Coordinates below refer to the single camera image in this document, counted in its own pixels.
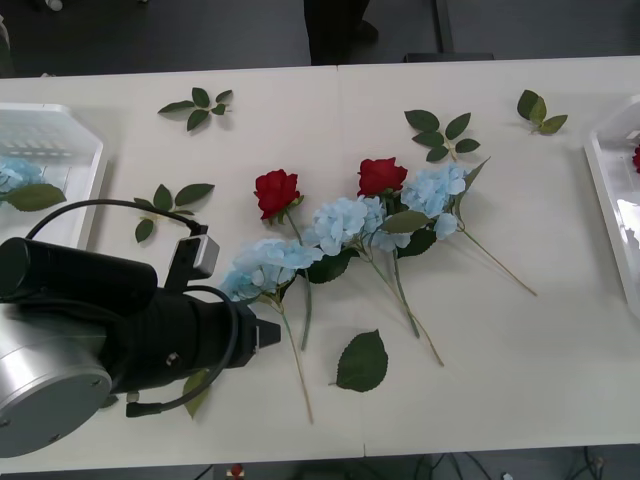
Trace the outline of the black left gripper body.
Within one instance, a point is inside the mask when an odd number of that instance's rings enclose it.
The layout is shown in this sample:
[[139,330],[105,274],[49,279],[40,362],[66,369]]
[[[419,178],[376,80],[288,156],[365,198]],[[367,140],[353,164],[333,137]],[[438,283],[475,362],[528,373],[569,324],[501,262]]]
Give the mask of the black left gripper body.
[[[238,334],[226,369],[242,368],[254,356],[256,346],[256,316],[245,302],[235,302],[238,316]],[[195,366],[217,366],[222,360],[231,339],[231,316],[223,302],[200,301],[198,314],[198,348]]]

